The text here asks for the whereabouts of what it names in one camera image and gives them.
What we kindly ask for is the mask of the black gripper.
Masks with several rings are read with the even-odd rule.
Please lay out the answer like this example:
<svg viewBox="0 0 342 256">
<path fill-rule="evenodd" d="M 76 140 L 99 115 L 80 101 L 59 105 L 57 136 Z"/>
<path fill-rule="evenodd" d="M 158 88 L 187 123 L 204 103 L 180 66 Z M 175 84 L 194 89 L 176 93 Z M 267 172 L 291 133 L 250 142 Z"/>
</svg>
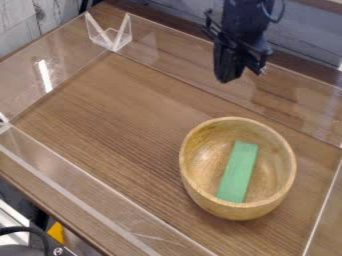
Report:
<svg viewBox="0 0 342 256">
<path fill-rule="evenodd" d="M 262 75 L 272 48 L 264 38 L 270 23 L 282 20 L 286 10 L 280 0 L 279 15 L 272 15 L 275 0 L 224 0 L 223 10 L 204 11 L 206 33 L 214 40 L 214 74 L 220 83 L 242 76 L 244 67 Z"/>
</svg>

